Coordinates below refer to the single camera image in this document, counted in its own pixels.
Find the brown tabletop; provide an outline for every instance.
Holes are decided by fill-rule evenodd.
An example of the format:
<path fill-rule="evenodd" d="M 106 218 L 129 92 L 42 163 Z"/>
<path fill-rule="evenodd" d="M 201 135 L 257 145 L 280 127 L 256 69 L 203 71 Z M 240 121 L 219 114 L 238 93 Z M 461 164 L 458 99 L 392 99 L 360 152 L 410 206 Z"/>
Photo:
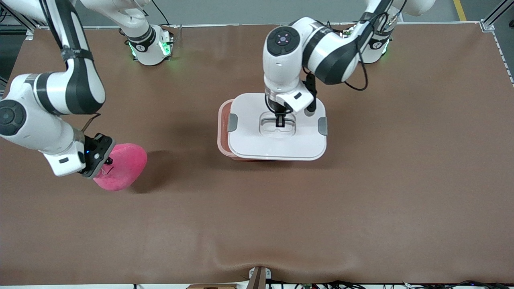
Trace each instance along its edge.
<path fill-rule="evenodd" d="M 263 92 L 271 29 L 184 28 L 155 67 L 116 30 L 87 31 L 107 91 L 88 132 L 148 165 L 111 193 L 0 140 L 0 284 L 229 282 L 255 265 L 290 282 L 514 282 L 514 88 L 492 34 L 398 26 L 365 92 L 318 82 L 321 159 L 237 162 L 216 146 L 218 108 Z M 63 69 L 38 30 L 13 75 Z"/>

